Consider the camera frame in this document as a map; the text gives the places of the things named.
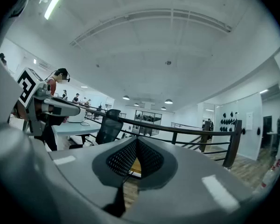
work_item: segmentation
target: ceiling vent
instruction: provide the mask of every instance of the ceiling vent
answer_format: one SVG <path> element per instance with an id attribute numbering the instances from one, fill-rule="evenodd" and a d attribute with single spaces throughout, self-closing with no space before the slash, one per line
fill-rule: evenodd
<path id="1" fill-rule="evenodd" d="M 44 70 L 50 70 L 50 65 L 44 63 L 44 62 L 41 62 L 38 64 L 38 66 Z"/>

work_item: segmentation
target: white sticker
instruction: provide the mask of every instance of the white sticker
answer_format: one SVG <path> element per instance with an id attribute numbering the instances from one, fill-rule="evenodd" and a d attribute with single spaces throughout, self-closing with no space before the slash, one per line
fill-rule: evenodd
<path id="1" fill-rule="evenodd" d="M 75 160 L 76 160 L 76 158 L 73 155 L 71 155 L 71 156 L 67 156 L 65 158 L 55 159 L 53 161 L 56 165 L 61 165 L 61 164 L 65 164 L 65 163 L 68 163 L 68 162 L 73 162 Z"/>
<path id="2" fill-rule="evenodd" d="M 232 213 L 240 207 L 238 201 L 217 180 L 216 175 L 203 177 L 202 182 L 218 205 L 226 212 Z"/>

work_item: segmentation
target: doorway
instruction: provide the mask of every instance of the doorway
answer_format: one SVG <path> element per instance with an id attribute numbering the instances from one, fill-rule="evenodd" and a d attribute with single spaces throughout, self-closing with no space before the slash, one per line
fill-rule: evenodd
<path id="1" fill-rule="evenodd" d="M 267 134 L 272 131 L 272 116 L 263 117 L 263 132 L 262 132 L 262 141 L 261 147 L 264 147 L 269 144 L 270 136 Z"/>

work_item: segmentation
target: cable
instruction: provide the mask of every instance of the cable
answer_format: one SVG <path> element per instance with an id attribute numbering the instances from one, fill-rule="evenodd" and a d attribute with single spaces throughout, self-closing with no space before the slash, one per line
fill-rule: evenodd
<path id="1" fill-rule="evenodd" d="M 82 125 L 82 123 L 86 123 L 85 122 L 86 118 L 84 118 L 84 120 L 82 122 L 80 122 L 80 125 Z"/>

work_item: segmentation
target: black mesh panel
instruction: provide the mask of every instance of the black mesh panel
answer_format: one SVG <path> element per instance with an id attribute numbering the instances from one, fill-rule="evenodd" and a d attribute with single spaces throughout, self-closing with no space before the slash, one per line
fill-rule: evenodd
<path id="1" fill-rule="evenodd" d="M 126 176 L 136 159 L 136 144 L 137 140 L 109 156 L 108 167 L 116 174 Z"/>
<path id="2" fill-rule="evenodd" d="M 137 157 L 141 165 L 142 178 L 159 170 L 164 163 L 164 157 L 159 152 L 141 141 L 138 141 Z"/>

